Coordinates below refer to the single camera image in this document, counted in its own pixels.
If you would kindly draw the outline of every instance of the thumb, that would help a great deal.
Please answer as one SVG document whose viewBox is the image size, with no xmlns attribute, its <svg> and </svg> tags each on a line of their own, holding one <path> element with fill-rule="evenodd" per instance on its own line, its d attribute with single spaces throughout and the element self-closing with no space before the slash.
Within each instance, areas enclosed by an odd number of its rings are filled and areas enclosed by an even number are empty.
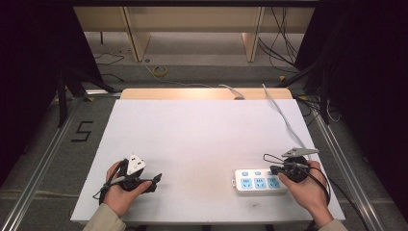
<svg viewBox="0 0 408 231">
<path fill-rule="evenodd" d="M 286 185 L 286 187 L 288 187 L 288 188 L 290 188 L 291 185 L 295 184 L 294 181 L 292 181 L 291 179 L 289 179 L 288 176 L 286 176 L 285 174 L 283 174 L 283 173 L 281 173 L 281 172 L 278 173 L 278 177 L 279 177 L 279 180 L 280 180 L 284 185 Z"/>
<path fill-rule="evenodd" d="M 130 191 L 129 193 L 132 195 L 133 198 L 136 198 L 140 194 L 142 194 L 144 191 L 146 191 L 150 187 L 151 184 L 152 184 L 151 181 L 145 181 L 141 183 L 137 188 Z"/>
</svg>

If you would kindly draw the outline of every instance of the power strip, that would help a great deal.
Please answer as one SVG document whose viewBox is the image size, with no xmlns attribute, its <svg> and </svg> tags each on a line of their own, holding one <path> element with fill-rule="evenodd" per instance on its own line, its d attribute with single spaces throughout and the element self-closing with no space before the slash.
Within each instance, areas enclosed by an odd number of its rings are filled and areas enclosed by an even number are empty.
<svg viewBox="0 0 408 231">
<path fill-rule="evenodd" d="M 288 188 L 270 169 L 238 169 L 232 185 L 238 193 L 253 195 L 284 194 Z"/>
</svg>

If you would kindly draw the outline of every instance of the sleeve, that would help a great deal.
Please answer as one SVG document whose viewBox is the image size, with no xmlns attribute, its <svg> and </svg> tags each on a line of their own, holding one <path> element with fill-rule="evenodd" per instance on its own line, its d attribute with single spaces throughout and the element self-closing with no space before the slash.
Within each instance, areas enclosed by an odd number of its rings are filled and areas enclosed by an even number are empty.
<svg viewBox="0 0 408 231">
<path fill-rule="evenodd" d="M 329 223 L 322 226 L 319 231 L 347 231 L 347 229 L 338 219 L 333 219 Z"/>
<path fill-rule="evenodd" d="M 107 204 L 102 203 L 85 226 L 84 231 L 123 231 L 125 228 L 126 224 L 117 214 Z"/>
</svg>

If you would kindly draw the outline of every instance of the white tabletop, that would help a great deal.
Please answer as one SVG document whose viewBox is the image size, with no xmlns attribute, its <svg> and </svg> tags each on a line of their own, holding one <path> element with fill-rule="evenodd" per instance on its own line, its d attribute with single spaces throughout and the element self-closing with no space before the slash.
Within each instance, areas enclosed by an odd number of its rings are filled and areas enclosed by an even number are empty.
<svg viewBox="0 0 408 231">
<path fill-rule="evenodd" d="M 295 132 L 314 148 L 295 100 L 276 100 Z M 98 207 L 92 196 L 107 169 L 134 153 L 146 162 L 141 178 L 162 173 L 153 193 L 138 197 L 127 222 L 240 224 L 311 220 L 288 192 L 240 195 L 236 169 L 268 168 L 265 153 L 281 157 L 300 147 L 267 100 L 117 100 L 71 220 L 87 222 Z M 319 161 L 318 154 L 307 157 Z M 344 219 L 332 193 L 329 209 Z"/>
</svg>

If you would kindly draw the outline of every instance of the hand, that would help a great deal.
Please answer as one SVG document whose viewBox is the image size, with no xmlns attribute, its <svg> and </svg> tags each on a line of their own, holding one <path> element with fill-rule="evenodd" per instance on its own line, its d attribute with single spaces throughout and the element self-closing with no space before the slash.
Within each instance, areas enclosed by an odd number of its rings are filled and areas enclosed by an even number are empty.
<svg viewBox="0 0 408 231">
<path fill-rule="evenodd" d="M 115 168 L 119 165 L 120 162 L 114 163 L 106 173 L 106 180 L 109 180 L 109 177 L 114 173 Z M 151 181 L 146 181 L 140 184 L 133 191 L 127 192 L 123 190 L 119 185 L 111 186 L 110 189 L 106 192 L 104 203 L 111 207 L 112 210 L 121 218 L 128 212 L 130 205 L 133 200 L 142 194 L 145 190 L 149 188 L 152 184 Z"/>
<path fill-rule="evenodd" d="M 320 169 L 319 162 L 308 161 L 310 167 Z M 327 185 L 324 176 L 316 169 L 310 169 L 310 173 L 315 176 L 323 186 Z M 326 195 L 323 189 L 311 177 L 299 183 L 295 183 L 283 173 L 278 174 L 280 181 L 288 187 L 296 202 L 305 208 L 313 217 L 318 227 L 333 220 L 333 216 L 327 208 Z"/>
</svg>

